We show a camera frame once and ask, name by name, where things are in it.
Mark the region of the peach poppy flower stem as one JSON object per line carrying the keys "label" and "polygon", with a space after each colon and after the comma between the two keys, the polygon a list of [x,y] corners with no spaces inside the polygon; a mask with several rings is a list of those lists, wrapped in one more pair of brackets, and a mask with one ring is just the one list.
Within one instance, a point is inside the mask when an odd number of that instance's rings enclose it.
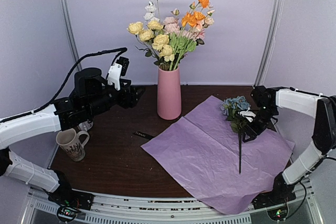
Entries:
{"label": "peach poppy flower stem", "polygon": [[213,12],[214,10],[209,10],[204,14],[195,9],[187,12],[182,17],[182,27],[170,34],[170,43],[175,53],[173,70],[178,68],[181,60],[189,52],[204,44],[205,29],[214,24]]}

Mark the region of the pink rose flower stem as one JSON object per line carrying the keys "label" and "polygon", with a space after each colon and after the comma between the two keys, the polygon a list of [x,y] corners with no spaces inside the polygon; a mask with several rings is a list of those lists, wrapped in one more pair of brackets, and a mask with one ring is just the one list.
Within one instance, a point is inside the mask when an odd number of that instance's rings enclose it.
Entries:
{"label": "pink rose flower stem", "polygon": [[170,35],[174,31],[178,31],[182,27],[177,17],[167,17],[164,20],[163,25],[164,25],[164,32],[168,35]]}

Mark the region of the blue hydrangea flower stem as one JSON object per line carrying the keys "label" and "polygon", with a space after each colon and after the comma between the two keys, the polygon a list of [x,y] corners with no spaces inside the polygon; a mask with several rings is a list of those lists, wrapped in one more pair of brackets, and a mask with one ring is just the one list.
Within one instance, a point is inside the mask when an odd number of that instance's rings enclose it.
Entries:
{"label": "blue hydrangea flower stem", "polygon": [[245,96],[237,96],[235,98],[227,98],[220,105],[222,113],[226,116],[226,121],[230,122],[233,132],[238,134],[239,144],[239,173],[242,171],[242,141],[244,137],[243,127],[247,124],[246,119],[239,115],[239,112],[247,111],[250,108],[250,104],[246,100]]}

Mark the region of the purple tissue paper sheet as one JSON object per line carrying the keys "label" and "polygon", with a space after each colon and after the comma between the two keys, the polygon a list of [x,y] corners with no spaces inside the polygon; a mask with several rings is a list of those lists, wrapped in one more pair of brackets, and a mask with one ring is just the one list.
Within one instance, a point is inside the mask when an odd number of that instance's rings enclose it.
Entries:
{"label": "purple tissue paper sheet", "polygon": [[272,130],[239,143],[220,105],[208,97],[142,147],[194,198],[233,215],[272,190],[295,145]]}

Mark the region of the cream yellow flower stem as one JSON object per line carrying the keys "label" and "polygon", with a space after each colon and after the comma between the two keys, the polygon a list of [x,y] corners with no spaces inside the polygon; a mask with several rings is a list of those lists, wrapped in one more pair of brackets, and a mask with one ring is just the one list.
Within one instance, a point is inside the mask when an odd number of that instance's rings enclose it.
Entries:
{"label": "cream yellow flower stem", "polygon": [[134,22],[129,23],[127,31],[143,46],[136,47],[137,50],[142,51],[147,58],[154,58],[154,64],[161,70],[173,70],[175,53],[170,36],[164,32],[164,25],[156,20],[150,21],[147,27],[142,22]]}

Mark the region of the orange flower stem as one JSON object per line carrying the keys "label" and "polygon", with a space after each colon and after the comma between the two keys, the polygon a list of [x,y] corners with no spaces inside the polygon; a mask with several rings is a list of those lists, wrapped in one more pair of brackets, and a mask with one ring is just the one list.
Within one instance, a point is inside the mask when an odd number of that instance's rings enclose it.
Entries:
{"label": "orange flower stem", "polygon": [[182,17],[182,27],[169,35],[170,46],[173,48],[169,71],[176,70],[186,54],[196,49],[202,40],[202,31],[209,26],[206,19],[211,18],[213,12],[210,0],[197,0],[190,4],[189,10]]}

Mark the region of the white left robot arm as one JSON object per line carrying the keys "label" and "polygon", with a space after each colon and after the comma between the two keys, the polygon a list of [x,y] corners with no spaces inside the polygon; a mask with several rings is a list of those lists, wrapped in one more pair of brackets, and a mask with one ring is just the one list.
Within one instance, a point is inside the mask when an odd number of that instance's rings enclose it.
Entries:
{"label": "white left robot arm", "polygon": [[10,149],[13,144],[49,133],[64,132],[113,106],[133,108],[143,89],[124,79],[129,59],[117,56],[106,77],[99,68],[85,68],[74,75],[74,89],[68,97],[54,98],[39,109],[1,120],[1,175],[23,181],[55,194],[64,205],[71,205],[75,192],[64,175],[31,163]]}

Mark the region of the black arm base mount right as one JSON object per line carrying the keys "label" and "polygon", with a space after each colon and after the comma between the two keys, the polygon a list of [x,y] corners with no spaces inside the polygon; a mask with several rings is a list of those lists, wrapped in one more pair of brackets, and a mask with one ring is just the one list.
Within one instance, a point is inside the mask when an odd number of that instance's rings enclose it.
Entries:
{"label": "black arm base mount right", "polygon": [[293,192],[295,185],[288,185],[283,176],[279,174],[276,176],[271,191],[266,193],[260,193],[253,201],[254,209],[261,209],[279,204],[285,204],[287,201],[296,199]]}

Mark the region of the black ribbon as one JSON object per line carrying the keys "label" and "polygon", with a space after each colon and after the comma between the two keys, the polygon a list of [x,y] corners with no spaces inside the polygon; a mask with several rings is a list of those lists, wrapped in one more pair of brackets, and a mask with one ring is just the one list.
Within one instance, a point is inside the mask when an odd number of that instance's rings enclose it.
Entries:
{"label": "black ribbon", "polygon": [[144,139],[147,139],[147,140],[151,140],[154,138],[154,136],[147,134],[147,133],[140,132],[140,131],[136,131],[133,134],[136,136],[142,137]]}

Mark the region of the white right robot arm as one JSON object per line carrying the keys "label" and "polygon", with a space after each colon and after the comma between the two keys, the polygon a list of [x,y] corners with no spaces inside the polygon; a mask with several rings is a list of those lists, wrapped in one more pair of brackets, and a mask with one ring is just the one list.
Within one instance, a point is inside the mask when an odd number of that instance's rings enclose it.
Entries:
{"label": "white right robot arm", "polygon": [[[315,147],[312,136],[320,95],[298,89],[275,87],[268,95],[272,114],[265,119],[264,130],[253,140],[239,139],[237,126],[230,129],[228,186],[231,193],[257,195],[269,191],[272,203],[289,196],[287,185],[310,179],[316,194],[335,194],[335,160]],[[274,188],[274,180],[280,176]]]}

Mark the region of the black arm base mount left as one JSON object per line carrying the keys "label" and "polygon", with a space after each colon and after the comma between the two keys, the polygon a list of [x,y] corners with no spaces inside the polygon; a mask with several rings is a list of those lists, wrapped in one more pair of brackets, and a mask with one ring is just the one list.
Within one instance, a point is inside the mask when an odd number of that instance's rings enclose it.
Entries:
{"label": "black arm base mount left", "polygon": [[94,195],[76,190],[56,190],[55,192],[47,192],[48,200],[59,206],[72,208],[75,210],[90,210]]}

